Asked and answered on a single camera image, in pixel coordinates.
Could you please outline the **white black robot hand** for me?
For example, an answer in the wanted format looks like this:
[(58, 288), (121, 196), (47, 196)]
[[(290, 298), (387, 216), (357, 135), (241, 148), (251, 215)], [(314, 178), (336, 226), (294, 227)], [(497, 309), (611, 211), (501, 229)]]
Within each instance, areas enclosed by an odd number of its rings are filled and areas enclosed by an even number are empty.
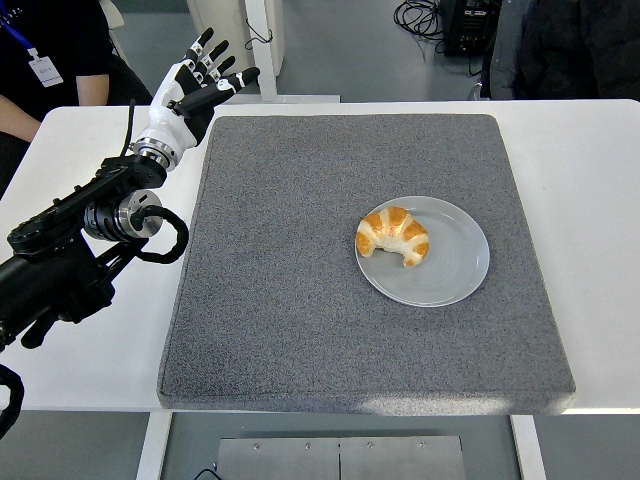
[(229, 42), (208, 49), (213, 37), (213, 29), (207, 28), (170, 67), (151, 101), (149, 123), (133, 144), (134, 152), (159, 150), (170, 160), (178, 159), (200, 144), (214, 109), (257, 80), (256, 67), (230, 73), (235, 58), (221, 58)]

